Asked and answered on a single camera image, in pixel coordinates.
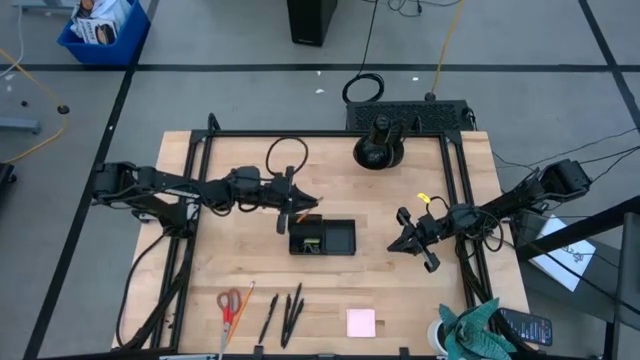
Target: sticky note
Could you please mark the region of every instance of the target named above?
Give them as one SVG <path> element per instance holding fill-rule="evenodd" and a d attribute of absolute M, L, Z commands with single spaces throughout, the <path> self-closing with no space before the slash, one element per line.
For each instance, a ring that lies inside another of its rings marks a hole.
<path fill-rule="evenodd" d="M 376 337 L 376 311 L 347 309 L 347 337 Z"/>

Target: pencil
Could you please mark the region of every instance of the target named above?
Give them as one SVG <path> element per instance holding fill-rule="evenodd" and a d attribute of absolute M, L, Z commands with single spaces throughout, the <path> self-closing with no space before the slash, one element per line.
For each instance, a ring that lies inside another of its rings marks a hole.
<path fill-rule="evenodd" d="M 240 317 L 242 317 L 242 312 L 244 311 L 244 307 L 247 306 L 247 302 L 249 302 L 249 296 L 251 296 L 251 292 L 253 291 L 253 287 L 255 286 L 256 282 L 252 281 L 251 284 L 249 285 L 249 291 L 247 291 L 247 295 L 244 296 L 244 299 L 242 300 L 242 305 L 240 305 L 240 310 L 238 310 L 238 313 L 233 317 L 233 325 L 231 325 L 231 330 L 229 330 L 229 337 L 227 338 L 227 344 L 231 342 L 231 337 L 233 336 L 233 333 L 236 331 L 236 328 L 238 327 L 238 323 L 240 322 Z"/>
<path fill-rule="evenodd" d="M 322 197 L 322 196 L 320 196 L 320 197 L 318 198 L 318 201 L 316 201 L 316 203 L 317 203 L 317 204 L 320 204 L 320 201 L 322 201 L 322 199 L 323 199 L 323 197 Z M 300 224 L 300 223 L 302 222 L 302 220 L 304 220 L 304 218 L 306 218 L 306 217 L 309 215 L 309 213 L 310 213 L 310 212 L 311 212 L 311 209 L 307 209 L 307 211 L 305 211 L 305 212 L 304 212 L 304 214 L 302 214 L 302 215 L 298 218 L 298 220 L 296 221 L 296 223 Z"/>

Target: wooden tabletop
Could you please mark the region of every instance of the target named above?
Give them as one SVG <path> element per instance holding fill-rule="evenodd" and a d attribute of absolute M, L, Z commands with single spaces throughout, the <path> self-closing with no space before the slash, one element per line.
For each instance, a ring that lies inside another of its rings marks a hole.
<path fill-rule="evenodd" d="M 164 135 L 157 168 L 182 174 L 189 132 Z M 489 140 L 484 132 L 463 133 L 464 150 L 473 195 L 483 204 L 500 195 Z M 216 138 L 208 179 L 221 178 L 234 167 L 255 165 L 267 176 L 264 162 L 274 138 Z M 308 194 L 324 200 L 313 213 L 326 219 L 355 219 L 355 256 L 291 256 L 288 237 L 275 232 L 277 212 L 259 209 L 245 214 L 237 209 L 227 217 L 203 210 L 200 219 L 189 292 L 182 326 L 180 352 L 217 352 L 222 332 L 221 311 L 216 296 L 230 287 L 243 295 L 256 282 L 227 353 L 252 353 L 264 324 L 269 303 L 276 293 L 280 300 L 267 336 L 266 353 L 291 354 L 397 354 L 409 347 L 412 355 L 434 354 L 426 338 L 428 325 L 438 319 L 438 305 L 454 311 L 465 308 L 464 291 L 454 241 L 430 247 L 440 268 L 429 274 L 419 257 L 389 253 L 386 247 L 400 234 L 395 219 L 405 206 L 417 219 L 424 202 L 416 195 L 447 198 L 439 144 L 436 139 L 408 138 L 405 157 L 393 169 L 366 170 L 353 160 L 356 138 L 305 138 L 310 154 L 294 182 Z M 458 197 L 462 198 L 455 151 L 450 149 Z M 300 163 L 302 146 L 294 141 L 277 145 L 271 167 L 282 169 Z M 434 216 L 445 214 L 441 204 L 431 206 Z M 511 241 L 508 227 L 504 227 Z M 142 225 L 136 257 L 161 233 L 157 223 Z M 141 261 L 131 281 L 122 320 L 123 338 L 130 339 L 158 300 L 169 241 L 161 243 Z M 520 269 L 512 248 L 485 252 L 493 294 L 501 306 L 528 312 Z M 279 344 L 287 293 L 295 293 L 302 282 L 305 307 L 286 349 Z M 374 309 L 376 338 L 347 338 L 346 310 Z M 163 344 L 173 310 L 168 311 Z"/>

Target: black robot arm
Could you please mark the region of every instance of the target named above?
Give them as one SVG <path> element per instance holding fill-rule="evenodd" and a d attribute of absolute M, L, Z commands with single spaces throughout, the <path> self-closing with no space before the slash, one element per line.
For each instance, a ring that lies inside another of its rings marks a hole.
<path fill-rule="evenodd" d="M 468 238 L 486 237 L 498 226 L 500 219 L 515 215 L 545 201 L 560 203 L 584 196 L 591 186 L 591 180 L 577 161 L 562 160 L 536 169 L 513 190 L 482 206 L 470 204 L 453 205 L 447 214 L 435 219 L 430 213 L 421 216 L 414 225 L 411 214 L 402 207 L 396 219 L 402 225 L 402 233 L 387 248 L 391 252 L 421 254 L 424 266 L 434 272 L 440 264 L 437 256 L 428 246 L 441 240 L 463 234 Z"/>
<path fill-rule="evenodd" d="M 232 169 L 222 179 L 207 182 L 165 173 L 150 166 L 136 167 L 128 162 L 99 164 L 95 171 L 93 198 L 96 204 L 129 205 L 137 217 L 151 215 L 164 229 L 188 231 L 190 216 L 185 204 L 167 203 L 154 196 L 160 193 L 187 198 L 220 216 L 228 214 L 236 203 L 244 212 L 258 207 L 278 209 L 276 230 L 280 234 L 284 234 L 289 214 L 318 205 L 316 198 L 293 184 L 292 166 L 287 167 L 285 174 L 275 173 L 272 179 L 262 179 L 255 166 L 243 166 Z"/>

